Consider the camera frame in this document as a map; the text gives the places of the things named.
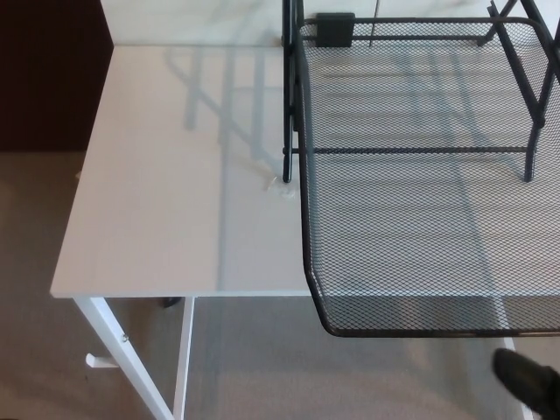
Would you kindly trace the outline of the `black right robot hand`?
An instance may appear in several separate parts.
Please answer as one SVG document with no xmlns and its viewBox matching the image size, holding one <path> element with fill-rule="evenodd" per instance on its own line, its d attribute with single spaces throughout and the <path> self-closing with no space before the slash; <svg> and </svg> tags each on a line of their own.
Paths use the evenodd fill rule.
<svg viewBox="0 0 560 420">
<path fill-rule="evenodd" d="M 541 419 L 559 418 L 559 373 L 506 348 L 493 353 L 493 373 L 504 388 Z"/>
</svg>

